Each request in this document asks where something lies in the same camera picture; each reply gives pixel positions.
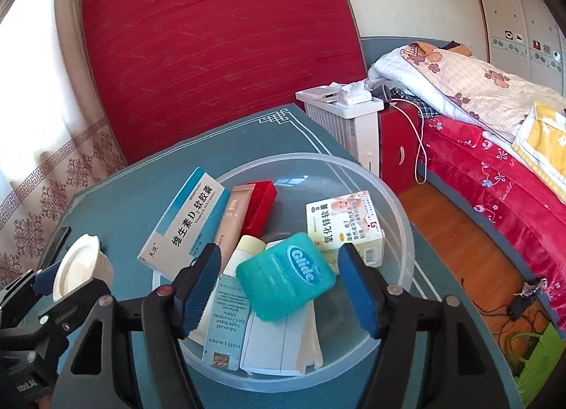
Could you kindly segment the light patterned small box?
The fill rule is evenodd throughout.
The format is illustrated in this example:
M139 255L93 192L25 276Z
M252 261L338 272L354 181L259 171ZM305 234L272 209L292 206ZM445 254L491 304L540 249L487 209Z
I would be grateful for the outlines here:
M221 275L205 335L202 361L213 368L238 371L250 304L240 282Z

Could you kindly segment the blue white vitamin D box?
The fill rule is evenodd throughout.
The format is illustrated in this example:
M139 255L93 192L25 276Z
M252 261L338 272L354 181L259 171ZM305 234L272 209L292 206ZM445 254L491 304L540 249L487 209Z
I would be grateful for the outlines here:
M173 280L214 241L229 191L196 168L159 219L137 260Z

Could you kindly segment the white packet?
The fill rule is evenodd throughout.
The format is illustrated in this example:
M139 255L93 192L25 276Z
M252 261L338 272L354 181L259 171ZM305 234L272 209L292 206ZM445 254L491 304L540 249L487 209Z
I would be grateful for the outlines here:
M301 376L308 368L318 370L322 365L313 301L274 322L262 321L254 311L250 312L241 370L248 374Z

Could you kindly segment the rose gold cosmetic tube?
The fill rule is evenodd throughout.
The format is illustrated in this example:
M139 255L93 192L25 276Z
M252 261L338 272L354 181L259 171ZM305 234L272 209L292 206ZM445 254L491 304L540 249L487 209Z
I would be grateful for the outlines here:
M254 188L254 184L236 186L229 195L214 239L214 243L221 251L221 272L224 272L225 266L227 266L240 239Z

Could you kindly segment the cream tube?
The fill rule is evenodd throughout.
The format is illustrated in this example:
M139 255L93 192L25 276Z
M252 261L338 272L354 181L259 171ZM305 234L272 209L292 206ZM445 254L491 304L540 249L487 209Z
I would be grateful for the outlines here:
M265 248L266 243L264 243L263 240L259 240L259 238L254 236L242 236L232 255L228 259L223 274L235 277L236 268L240 263L262 253Z

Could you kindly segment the teal floss container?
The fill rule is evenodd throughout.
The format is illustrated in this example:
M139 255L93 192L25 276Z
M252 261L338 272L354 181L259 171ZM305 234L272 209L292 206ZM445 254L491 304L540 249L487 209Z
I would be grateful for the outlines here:
M336 275L315 243L296 233L236 268L252 311L264 322L278 321L336 283Z

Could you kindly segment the yellow white ointment box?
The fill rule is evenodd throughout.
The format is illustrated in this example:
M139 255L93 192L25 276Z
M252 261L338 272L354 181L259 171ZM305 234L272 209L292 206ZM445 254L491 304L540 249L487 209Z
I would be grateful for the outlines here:
M345 243L356 247L365 265L382 265L385 235L367 190L307 204L306 223L308 236L336 274Z

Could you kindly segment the red small box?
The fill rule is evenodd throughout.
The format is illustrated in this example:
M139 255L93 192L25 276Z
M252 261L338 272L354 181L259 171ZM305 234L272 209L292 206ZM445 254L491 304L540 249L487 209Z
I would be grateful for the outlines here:
M277 190L271 181L248 182L253 185L252 197L242 227L242 234L260 238L263 236L275 203Z

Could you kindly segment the green bag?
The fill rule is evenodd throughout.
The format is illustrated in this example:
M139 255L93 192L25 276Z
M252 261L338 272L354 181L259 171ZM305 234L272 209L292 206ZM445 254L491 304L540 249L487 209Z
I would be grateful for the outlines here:
M533 402L565 350L565 344L552 323L548 323L547 328L542 333L515 333L511 338L511 343L514 340L526 342L528 339L536 340L535 348L530 357L515 356L523 364L521 373L515 378L515 383L525 407Z

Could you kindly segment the teal table mat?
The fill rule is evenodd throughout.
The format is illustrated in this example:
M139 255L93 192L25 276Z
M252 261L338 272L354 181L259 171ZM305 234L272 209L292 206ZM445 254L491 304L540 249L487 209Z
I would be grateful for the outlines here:
M195 168L218 178L254 160L298 152L347 157L328 131L288 104L206 132L116 172L75 195L62 224L71 228L72 240L84 234L98 236L113 265L113 295L118 300L138 298L153 291L162 278L137 256ZM284 393L238 390L189 371L208 408L229 402L240 408L352 408L376 352L337 378Z

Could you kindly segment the red nightstand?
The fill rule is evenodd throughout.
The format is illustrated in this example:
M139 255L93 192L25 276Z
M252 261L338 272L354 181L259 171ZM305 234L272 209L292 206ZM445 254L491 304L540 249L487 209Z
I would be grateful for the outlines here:
M378 113L380 130L380 177L396 195L416 185L421 120L409 102L395 102Z

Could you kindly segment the clear plastic bowl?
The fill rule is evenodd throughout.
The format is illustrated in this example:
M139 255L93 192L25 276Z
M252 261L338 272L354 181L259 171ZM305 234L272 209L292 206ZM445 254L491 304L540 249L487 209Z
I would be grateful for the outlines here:
M262 237L265 242L306 231L309 203L368 191L385 234L379 270L387 282L405 290L411 288L415 243L408 217L392 190L360 165L319 153L278 154L235 167L217 180L228 189L256 180L269 180L275 185L277 197ZM181 340L180 349L190 371L221 385L256 393L284 393L316 386L346 373L377 351L378 341L360 327L342 283L337 282L315 300L315 312L323 363L319 369L309 367L302 376L279 378L216 369L202 361L203 348L191 339Z

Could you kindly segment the crumpled white tissue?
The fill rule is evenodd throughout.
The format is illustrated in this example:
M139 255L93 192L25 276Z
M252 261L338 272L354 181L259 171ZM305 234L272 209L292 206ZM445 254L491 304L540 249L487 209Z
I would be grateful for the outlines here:
M370 102L372 100L371 91L368 89L365 80L347 84L332 82L330 87L337 92L337 102L347 106Z

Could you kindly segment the red mattress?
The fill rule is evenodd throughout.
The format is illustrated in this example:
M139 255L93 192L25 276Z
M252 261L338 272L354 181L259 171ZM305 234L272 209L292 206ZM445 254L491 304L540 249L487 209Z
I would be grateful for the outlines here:
M348 0L82 0L82 24L129 163L365 75Z

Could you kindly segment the white wardrobe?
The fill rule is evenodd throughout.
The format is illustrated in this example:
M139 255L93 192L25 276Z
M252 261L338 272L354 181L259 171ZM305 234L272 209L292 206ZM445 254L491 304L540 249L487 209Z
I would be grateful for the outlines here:
M481 0L489 62L565 94L565 35L543 0Z

